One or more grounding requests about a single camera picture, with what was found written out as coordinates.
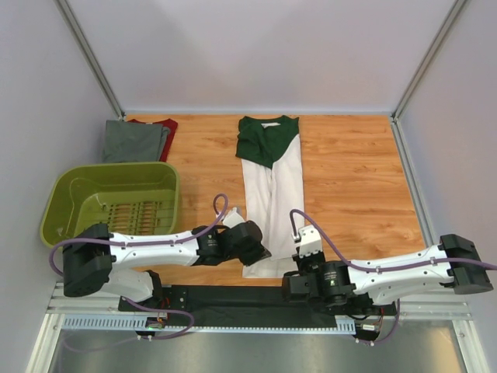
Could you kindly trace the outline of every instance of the green and white garment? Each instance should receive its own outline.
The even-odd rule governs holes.
[[[243,277],[282,277],[297,269],[289,213],[304,210],[298,118],[244,117],[238,129],[236,156],[242,159],[247,220],[261,228],[262,244],[272,254],[244,267]],[[304,225],[300,215],[295,218],[297,227]]]

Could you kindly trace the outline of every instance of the wooden tabletop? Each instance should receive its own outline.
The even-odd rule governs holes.
[[[251,117],[273,118],[279,115]],[[242,164],[235,157],[241,115],[128,115],[178,122],[168,163],[180,177],[180,227],[208,225],[220,192],[245,214]],[[305,210],[348,259],[378,259],[424,249],[386,116],[300,116]],[[327,260],[337,259],[325,247]],[[280,285],[244,279],[237,260],[217,267],[156,266],[163,284]]]

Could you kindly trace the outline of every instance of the garment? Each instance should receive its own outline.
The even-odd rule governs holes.
[[[143,122],[139,122],[138,120],[135,120],[135,119],[130,120],[130,122],[143,123]],[[165,144],[164,144],[164,147],[162,149],[161,156],[159,158],[159,161],[166,162],[168,159],[169,149],[171,148],[172,140],[174,139],[174,135],[176,133],[176,130],[178,129],[178,123],[176,123],[172,119],[165,119],[165,120],[161,120],[159,122],[154,122],[153,124],[162,124],[162,126],[164,128],[169,129],[169,133],[167,135],[167,138],[165,139]]]
[[[244,277],[281,277],[296,270],[289,213],[304,210],[301,138],[298,118],[287,116],[257,120],[244,117],[236,156],[242,159],[247,220],[262,231],[262,244],[271,258],[244,267]],[[297,227],[304,219],[296,216]]]
[[[121,120],[108,120],[106,122],[103,162],[157,161],[162,151],[161,142],[165,136],[167,134],[163,133],[160,124],[144,126]]]

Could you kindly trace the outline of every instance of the white wall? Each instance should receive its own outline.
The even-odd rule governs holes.
[[[497,2],[472,0],[401,119],[437,235],[454,232],[497,263]],[[497,276],[489,273],[497,289]],[[497,290],[470,297],[497,371]]]
[[[0,348],[24,371],[56,277],[38,229],[66,169],[99,159],[113,114],[52,0],[0,2]]]
[[[391,112],[453,0],[70,0],[123,108]]]

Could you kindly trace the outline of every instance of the laundry basket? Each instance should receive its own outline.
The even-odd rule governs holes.
[[[89,226],[107,223],[110,232],[167,235],[179,209],[179,176],[164,162],[82,166],[55,183],[41,223],[52,247]]]

